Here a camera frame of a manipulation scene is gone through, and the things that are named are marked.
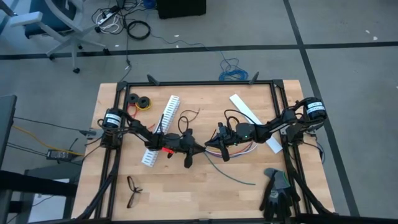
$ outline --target black box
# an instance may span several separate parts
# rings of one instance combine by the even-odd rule
[[[161,19],[206,14],[206,0],[156,0],[156,3]]]

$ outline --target black glove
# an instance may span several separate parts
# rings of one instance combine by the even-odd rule
[[[264,218],[268,222],[272,221],[275,214],[278,220],[284,220],[292,215],[290,207],[293,206],[293,201],[299,202],[300,197],[290,186],[284,171],[267,169],[266,175],[271,175],[271,180],[264,192],[260,211],[264,211]]]

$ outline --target green wire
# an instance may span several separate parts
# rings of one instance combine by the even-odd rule
[[[217,170],[218,172],[220,172],[220,173],[223,174],[224,176],[228,177],[229,179],[235,180],[236,182],[239,182],[239,183],[241,183],[241,184],[255,185],[254,183],[243,182],[243,181],[237,180],[237,179],[235,179],[235,178],[229,176],[228,174],[225,174],[223,171],[221,171],[221,170],[213,163],[213,161],[211,161],[211,159],[209,158],[209,156],[207,156],[207,152],[205,152],[205,156],[206,156],[206,158],[209,160],[209,162],[211,163],[211,165],[213,165],[213,167],[216,168],[216,170]]]

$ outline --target eyeglasses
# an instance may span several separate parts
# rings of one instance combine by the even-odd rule
[[[136,185],[134,184],[134,181],[132,180],[132,178],[130,176],[127,176],[127,182],[129,183],[130,190],[132,191],[132,195],[130,197],[129,203],[127,204],[127,208],[131,208],[132,202],[134,201],[135,194],[136,193],[141,194],[142,189],[140,189],[139,187],[136,187]]]

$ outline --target office chair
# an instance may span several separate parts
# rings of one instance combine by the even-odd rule
[[[30,13],[14,16],[10,19],[11,27],[25,26],[25,35],[48,34],[60,44],[46,54],[50,60],[54,60],[55,52],[71,46],[73,72],[79,73],[76,66],[77,49],[83,49],[82,44],[103,48],[105,55],[110,55],[105,45],[83,39],[83,37],[96,27],[82,28],[80,22],[83,19],[83,2],[85,0],[32,0]]]

